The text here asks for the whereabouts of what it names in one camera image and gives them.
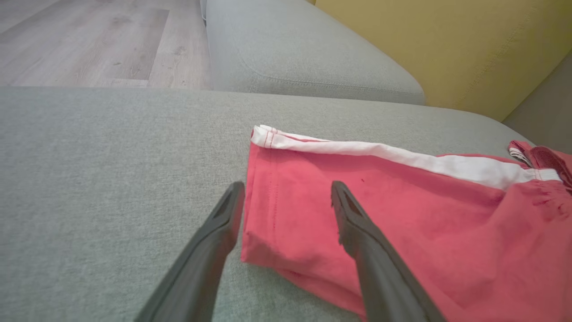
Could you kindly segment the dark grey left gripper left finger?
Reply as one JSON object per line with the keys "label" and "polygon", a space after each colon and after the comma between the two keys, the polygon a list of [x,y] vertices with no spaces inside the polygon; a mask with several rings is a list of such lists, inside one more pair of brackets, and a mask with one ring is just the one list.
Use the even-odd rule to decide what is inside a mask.
{"label": "dark grey left gripper left finger", "polygon": [[229,185],[142,307],[137,322],[212,320],[223,267],[237,243],[244,200],[244,183]]}

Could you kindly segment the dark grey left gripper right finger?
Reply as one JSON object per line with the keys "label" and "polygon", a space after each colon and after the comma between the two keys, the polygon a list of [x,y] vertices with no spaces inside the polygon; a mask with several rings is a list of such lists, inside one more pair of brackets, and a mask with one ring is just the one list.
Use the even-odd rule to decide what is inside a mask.
{"label": "dark grey left gripper right finger", "polygon": [[355,261],[370,322],[443,322],[445,316],[341,181],[331,185],[339,243]]}

